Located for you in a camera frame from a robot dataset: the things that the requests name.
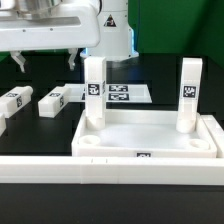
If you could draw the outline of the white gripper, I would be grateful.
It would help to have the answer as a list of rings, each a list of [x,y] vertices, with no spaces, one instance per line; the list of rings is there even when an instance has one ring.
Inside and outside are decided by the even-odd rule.
[[[101,0],[0,0],[0,52],[8,51],[25,72],[20,51],[69,49],[75,68],[77,48],[100,41]]]

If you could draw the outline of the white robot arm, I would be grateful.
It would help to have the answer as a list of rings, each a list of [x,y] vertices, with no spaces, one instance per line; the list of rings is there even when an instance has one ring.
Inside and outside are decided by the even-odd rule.
[[[128,0],[0,0],[0,52],[20,65],[23,51],[66,49],[109,61],[136,57]]]

